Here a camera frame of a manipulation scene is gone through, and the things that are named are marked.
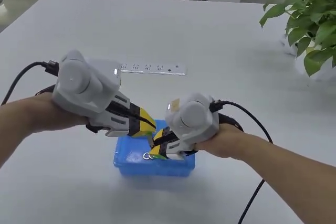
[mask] potted plant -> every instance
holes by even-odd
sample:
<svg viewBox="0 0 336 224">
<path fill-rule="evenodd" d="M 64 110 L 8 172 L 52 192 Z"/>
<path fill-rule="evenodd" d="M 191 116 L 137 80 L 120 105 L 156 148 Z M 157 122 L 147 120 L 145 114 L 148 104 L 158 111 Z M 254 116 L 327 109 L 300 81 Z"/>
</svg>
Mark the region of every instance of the potted plant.
<svg viewBox="0 0 336 224">
<path fill-rule="evenodd" d="M 336 77 L 336 0 L 282 0 L 266 11 L 261 26 L 282 14 L 289 17 L 286 37 L 296 48 L 297 69 L 313 79 Z"/>
</svg>

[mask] black cable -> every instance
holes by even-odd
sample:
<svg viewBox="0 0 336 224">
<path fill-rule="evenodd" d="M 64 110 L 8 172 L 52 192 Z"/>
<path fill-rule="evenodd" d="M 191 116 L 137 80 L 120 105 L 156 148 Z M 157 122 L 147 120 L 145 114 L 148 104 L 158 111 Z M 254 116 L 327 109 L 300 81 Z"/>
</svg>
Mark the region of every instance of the black cable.
<svg viewBox="0 0 336 224">
<path fill-rule="evenodd" d="M 240 106 L 239 104 L 234 103 L 234 102 L 223 101 L 222 103 L 223 103 L 223 105 L 229 104 L 229 105 L 232 105 L 232 106 L 234 106 L 234 107 L 236 107 L 236 108 L 239 108 L 240 110 L 244 111 L 244 112 L 245 112 L 250 118 L 252 118 L 253 121 L 255 121 L 255 122 L 258 124 L 258 126 L 262 129 L 262 131 L 264 132 L 264 134 L 265 134 L 266 137 L 267 137 L 267 140 L 268 140 L 271 144 L 273 143 L 272 138 L 271 138 L 271 136 L 268 134 L 268 132 L 267 132 L 267 130 L 265 129 L 265 127 L 264 127 L 264 126 L 260 123 L 260 121 L 259 121 L 254 115 L 252 115 L 252 113 L 249 112 L 246 108 L 244 108 L 243 106 Z"/>
<path fill-rule="evenodd" d="M 224 105 L 226 104 L 229 104 L 229 105 L 232 105 L 236 108 L 239 108 L 240 110 L 244 111 L 250 118 L 252 118 L 257 124 L 258 126 L 262 129 L 262 131 L 264 132 L 264 134 L 266 135 L 267 137 L 267 140 L 273 144 L 273 141 L 272 141 L 272 138 L 270 137 L 270 135 L 268 134 L 267 130 L 265 129 L 265 127 L 260 123 L 260 121 L 251 113 L 249 112 L 246 108 L 244 108 L 243 106 L 237 104 L 237 103 L 234 103 L 234 102 L 229 102 L 229 101 L 221 101 L 221 100 L 218 100 L 218 101 L 215 101 L 213 102 L 211 105 L 210 105 L 210 110 L 212 112 L 214 111 L 218 111 L 218 110 L 221 110 L 223 108 Z M 254 199 L 256 198 L 258 192 L 260 191 L 261 187 L 263 186 L 263 184 L 265 183 L 265 180 L 261 180 L 261 182 L 259 183 L 257 189 L 254 191 L 254 193 L 252 194 L 250 200 L 248 201 L 243 213 L 241 214 L 240 216 L 240 219 L 238 221 L 238 224 L 242 224 L 243 223 L 243 220 L 247 214 L 247 211 L 250 209 Z"/>
<path fill-rule="evenodd" d="M 15 80 L 13 81 L 12 85 L 10 86 L 8 92 L 7 92 L 7 95 L 5 96 L 5 99 L 3 100 L 3 102 L 1 103 L 1 106 L 6 104 L 9 97 L 11 97 L 12 93 L 13 93 L 13 90 L 15 89 L 15 86 L 17 85 L 17 83 L 19 82 L 19 80 L 21 79 L 21 77 L 31 68 L 35 67 L 35 66 L 42 66 L 42 67 L 47 67 L 48 66 L 48 63 L 46 62 L 41 62 L 41 61 L 37 61 L 37 62 L 34 62 L 32 64 L 29 64 L 27 67 L 25 67 L 18 75 L 17 77 L 15 78 Z"/>
</svg>

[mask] blue basket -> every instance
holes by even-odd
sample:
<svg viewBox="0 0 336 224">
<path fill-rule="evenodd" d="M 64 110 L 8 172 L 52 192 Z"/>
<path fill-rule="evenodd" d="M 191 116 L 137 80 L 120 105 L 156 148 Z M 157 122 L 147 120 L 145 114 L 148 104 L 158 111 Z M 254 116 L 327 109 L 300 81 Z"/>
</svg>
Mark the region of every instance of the blue basket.
<svg viewBox="0 0 336 224">
<path fill-rule="evenodd" d="M 163 120 L 156 121 L 156 130 L 159 131 L 167 126 Z M 184 160 L 144 160 L 142 155 L 150 151 L 145 137 L 132 138 L 122 136 L 118 138 L 114 153 L 114 166 L 119 168 L 122 175 L 154 175 L 154 176 L 177 176 L 187 177 L 195 168 L 195 155 L 186 157 Z"/>
</svg>

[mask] table surface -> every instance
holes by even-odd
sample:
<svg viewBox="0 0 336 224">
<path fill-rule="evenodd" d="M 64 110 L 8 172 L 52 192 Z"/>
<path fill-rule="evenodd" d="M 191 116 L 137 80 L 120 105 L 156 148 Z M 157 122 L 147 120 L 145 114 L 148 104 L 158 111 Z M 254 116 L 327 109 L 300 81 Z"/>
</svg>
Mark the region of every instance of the table surface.
<svg viewBox="0 0 336 224">
<path fill-rule="evenodd" d="M 121 91 L 162 119 L 166 104 L 194 91 L 242 104 L 274 142 L 336 165 L 335 91 L 310 81 L 282 52 L 286 17 L 262 30 L 259 4 L 163 0 L 40 0 L 0 34 L 0 97 L 26 65 L 86 57 L 181 62 L 187 76 L 124 73 Z M 55 83 L 28 72 L 11 100 Z M 247 132 L 242 112 L 225 107 Z M 196 156 L 189 178 L 123 178 L 116 139 L 84 127 L 27 138 L 0 170 L 0 223 L 237 223 L 260 177 L 243 162 Z M 245 223 L 301 223 L 265 185 Z"/>
</svg>

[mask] power cord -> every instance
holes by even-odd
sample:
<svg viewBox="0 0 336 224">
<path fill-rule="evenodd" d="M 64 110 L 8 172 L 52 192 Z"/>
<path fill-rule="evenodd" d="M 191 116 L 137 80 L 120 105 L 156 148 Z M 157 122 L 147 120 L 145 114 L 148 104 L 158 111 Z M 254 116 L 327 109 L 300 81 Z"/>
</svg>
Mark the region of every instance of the power cord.
<svg viewBox="0 0 336 224">
<path fill-rule="evenodd" d="M 17 83 L 19 82 L 19 80 L 21 79 L 21 77 L 28 72 L 28 70 L 32 69 L 35 66 L 42 66 L 45 68 L 45 71 L 47 73 L 52 74 L 53 76 L 58 76 L 58 70 L 59 70 L 59 66 L 57 62 L 54 61 L 50 61 L 50 62 L 44 62 L 44 61 L 36 61 L 33 62 L 32 64 L 29 64 L 27 67 L 25 67 L 18 75 L 17 77 L 14 79 L 12 85 L 10 85 L 10 88 L 4 98 L 4 100 L 1 103 L 1 106 L 6 104 L 8 102 L 8 99 L 11 97 L 13 90 L 15 89 L 15 86 L 17 85 Z"/>
<path fill-rule="evenodd" d="M 253 119 L 253 121 L 255 121 L 258 126 L 262 129 L 262 131 L 264 132 L 264 134 L 266 135 L 266 138 L 267 140 L 272 144 L 273 143 L 273 140 L 272 138 L 270 137 L 270 135 L 268 134 L 267 130 L 265 129 L 265 127 L 260 123 L 260 121 L 251 113 L 249 112 L 246 108 L 244 108 L 243 106 L 237 104 L 237 103 L 234 103 L 234 102 L 229 102 L 229 101 L 221 101 L 221 100 L 217 100 L 217 101 L 214 101 L 210 104 L 210 111 L 211 112 L 215 112 L 215 111 L 219 111 L 223 108 L 224 105 L 231 105 L 231 106 L 234 106 L 236 108 L 239 108 L 240 110 L 244 111 L 250 118 Z M 254 193 L 252 194 L 250 200 L 248 201 L 242 215 L 240 216 L 240 219 L 238 221 L 238 224 L 242 224 L 243 223 L 243 220 L 247 214 L 247 211 L 250 209 L 254 199 L 256 198 L 258 192 L 260 191 L 261 187 L 263 186 L 263 184 L 265 183 L 265 180 L 261 180 L 261 182 L 259 183 L 258 187 L 256 188 L 256 190 L 254 191 Z"/>
</svg>

